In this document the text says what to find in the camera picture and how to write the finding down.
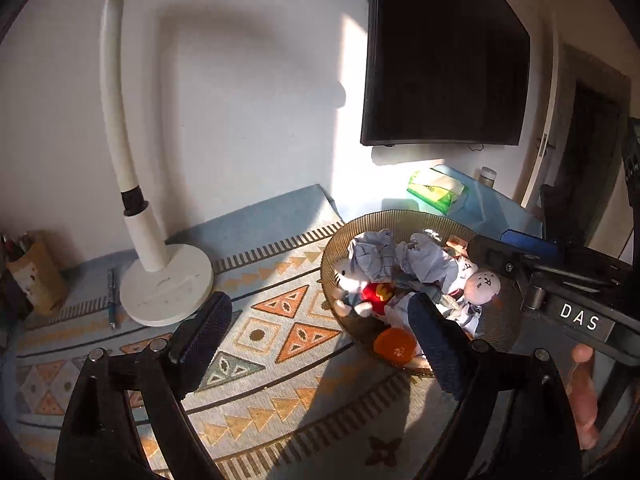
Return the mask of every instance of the round basket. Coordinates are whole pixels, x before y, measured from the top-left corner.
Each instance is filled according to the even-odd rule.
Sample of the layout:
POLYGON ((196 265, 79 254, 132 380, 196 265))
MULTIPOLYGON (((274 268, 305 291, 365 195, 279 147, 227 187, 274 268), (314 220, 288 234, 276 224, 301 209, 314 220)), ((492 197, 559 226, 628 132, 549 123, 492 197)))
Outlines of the round basket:
MULTIPOLYGON (((363 232, 377 232, 382 229, 392 231, 396 243, 403 240, 409 241, 412 234, 430 229, 440 235, 442 246, 446 245, 446 241, 451 235, 456 235, 467 241, 475 235, 471 229, 449 218, 419 211, 388 210, 356 218, 341 227, 331 238, 322 254, 322 291, 338 323, 373 355, 376 355, 373 351, 373 342, 387 326, 373 317, 351 319, 338 316, 335 312, 335 300, 332 292, 337 287, 335 262, 348 256, 349 242, 363 232)), ((521 315, 518 307, 522 299, 519 292, 511 286, 507 279, 503 278, 501 282, 502 286, 498 297, 482 308, 482 316, 476 333, 491 343, 496 350, 508 351, 520 331, 521 315)), ((433 375, 428 368, 404 367, 404 369, 415 375, 433 375)))

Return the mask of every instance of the black label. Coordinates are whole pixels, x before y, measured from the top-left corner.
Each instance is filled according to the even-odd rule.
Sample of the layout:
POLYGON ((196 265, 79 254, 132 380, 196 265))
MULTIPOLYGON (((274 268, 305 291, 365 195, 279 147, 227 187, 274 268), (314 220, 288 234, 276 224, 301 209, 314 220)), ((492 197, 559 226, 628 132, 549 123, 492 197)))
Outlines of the black label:
POLYGON ((614 321, 608 317, 604 317, 602 314, 593 312, 575 303, 569 303, 558 297, 553 297, 547 303, 545 310, 549 317, 602 342, 607 340, 611 329, 615 325, 614 321))

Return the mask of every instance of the black tv screen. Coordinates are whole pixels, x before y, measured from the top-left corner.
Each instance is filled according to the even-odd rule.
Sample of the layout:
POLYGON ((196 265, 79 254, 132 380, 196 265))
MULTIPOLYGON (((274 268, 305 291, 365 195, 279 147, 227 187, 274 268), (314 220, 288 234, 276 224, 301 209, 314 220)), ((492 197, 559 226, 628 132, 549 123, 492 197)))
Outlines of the black tv screen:
POLYGON ((506 0, 369 0, 360 142, 517 145, 528 81, 506 0))

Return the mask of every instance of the finger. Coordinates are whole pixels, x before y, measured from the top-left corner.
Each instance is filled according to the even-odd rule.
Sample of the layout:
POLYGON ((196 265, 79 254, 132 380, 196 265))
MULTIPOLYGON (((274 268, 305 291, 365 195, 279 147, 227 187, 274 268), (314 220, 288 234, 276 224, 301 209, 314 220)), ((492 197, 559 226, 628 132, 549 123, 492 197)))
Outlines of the finger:
POLYGON ((578 429, 577 432, 580 449, 593 448, 600 438, 600 432, 598 432, 595 426, 591 426, 588 430, 578 429))
POLYGON ((576 425, 586 430, 593 425, 598 413, 598 397, 587 364, 577 365, 570 386, 569 404, 576 425))
POLYGON ((577 363, 585 363, 593 356, 593 348, 582 343, 576 345, 571 351, 571 357, 577 363))

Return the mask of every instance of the sunlight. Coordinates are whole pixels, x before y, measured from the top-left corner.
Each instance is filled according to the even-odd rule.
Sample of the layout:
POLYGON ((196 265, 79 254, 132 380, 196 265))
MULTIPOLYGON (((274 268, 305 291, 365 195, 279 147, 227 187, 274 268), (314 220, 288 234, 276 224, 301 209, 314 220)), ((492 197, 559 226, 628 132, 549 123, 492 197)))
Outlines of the sunlight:
POLYGON ((411 173, 444 163, 442 158, 378 166, 371 147, 360 144, 367 69, 367 33, 350 16, 342 15, 338 78, 346 101, 336 110, 334 165, 329 190, 346 221, 379 211, 385 198, 405 198, 411 173))

